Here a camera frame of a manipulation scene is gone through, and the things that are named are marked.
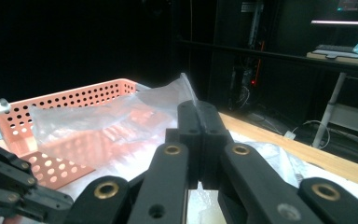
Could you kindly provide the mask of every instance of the wooden table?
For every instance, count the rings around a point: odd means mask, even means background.
[[[320,149],[309,147],[244,121],[234,119],[228,115],[220,115],[227,129],[254,139],[257,142],[268,142],[280,146],[303,161],[317,165],[328,172],[358,184],[357,163],[347,161]]]

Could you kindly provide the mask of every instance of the table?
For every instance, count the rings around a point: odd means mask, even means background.
[[[280,146],[303,161],[319,166],[328,172],[342,176],[358,184],[357,163],[347,161],[320,149],[309,147],[239,119],[234,119],[228,115],[220,115],[227,129],[252,138],[258,142],[269,142]]]
[[[325,55],[315,54],[315,53],[311,53],[311,52],[309,52],[307,54],[307,57],[314,58],[314,59],[326,60]],[[358,59],[353,59],[353,58],[336,57],[335,59],[330,59],[330,60],[334,60],[334,61],[342,62],[342,63],[357,63],[358,64]],[[316,136],[313,140],[313,143],[312,143],[313,147],[319,147],[322,137],[324,136],[324,132],[327,127],[327,124],[334,117],[335,113],[336,113],[336,117],[337,117],[338,113],[343,115],[341,119],[336,119],[336,121],[335,121],[336,124],[358,131],[358,109],[348,107],[348,106],[341,106],[341,105],[337,106],[337,109],[335,109],[337,98],[339,96],[339,92],[341,91],[341,87],[342,87],[346,77],[347,77],[346,73],[344,73],[344,72],[339,73],[339,77],[338,77],[336,86],[333,90],[333,94],[331,95],[331,98],[327,104],[325,111],[324,111],[324,116],[322,118],[321,125],[319,126],[318,132],[316,133]]]

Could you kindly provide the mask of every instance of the pink plastic basket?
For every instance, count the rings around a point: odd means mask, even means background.
[[[143,88],[136,82],[121,78],[11,103],[10,111],[0,115],[0,132],[7,150],[32,164],[33,173],[40,185],[58,189],[90,173],[93,169],[71,161],[51,158],[37,151],[37,143],[31,131],[33,121],[28,106],[53,108],[103,105],[118,96],[139,91],[137,87]]]

